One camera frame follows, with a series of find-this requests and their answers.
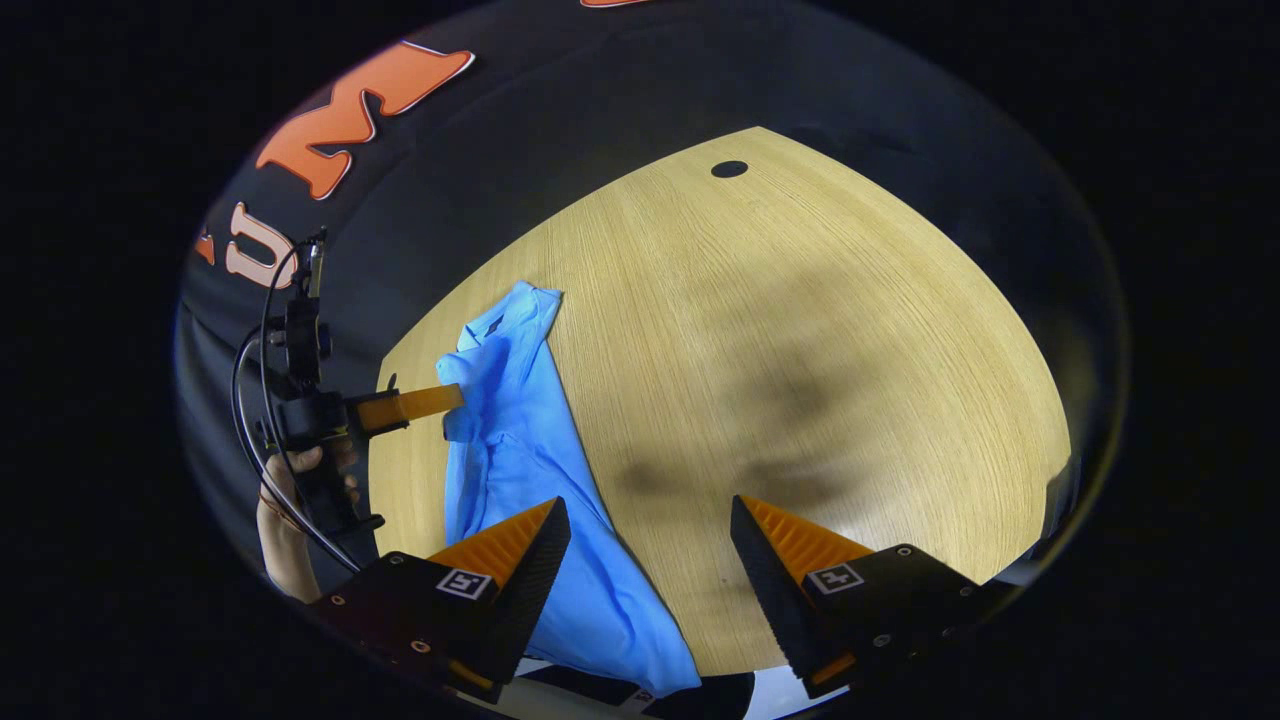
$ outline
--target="wrist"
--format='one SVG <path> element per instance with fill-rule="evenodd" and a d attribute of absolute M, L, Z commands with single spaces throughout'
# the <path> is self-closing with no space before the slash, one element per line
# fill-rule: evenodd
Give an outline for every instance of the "wrist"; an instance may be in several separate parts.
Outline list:
<path fill-rule="evenodd" d="M 273 500 L 266 497 L 266 489 L 264 488 L 257 497 L 257 524 L 261 528 L 268 528 L 275 530 L 284 537 L 298 536 L 302 537 L 305 533 L 298 524 L 288 516 L 288 514 L 276 505 Z"/>

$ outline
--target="table surface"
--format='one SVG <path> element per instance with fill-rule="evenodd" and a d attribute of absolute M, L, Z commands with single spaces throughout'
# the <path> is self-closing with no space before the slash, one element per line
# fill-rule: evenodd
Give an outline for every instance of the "table surface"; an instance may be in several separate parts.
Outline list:
<path fill-rule="evenodd" d="M 748 170 L 714 177 L 724 160 Z M 703 675 L 786 664 L 735 493 L 979 583 L 1039 537 L 1070 443 L 1027 328 L 942 232 L 804 145 L 751 128 L 602 187 L 431 309 L 379 387 L 438 384 L 520 279 L 563 291 L 548 342 L 595 483 Z M 372 439 L 379 548 L 444 546 L 447 457 L 438 418 Z"/>

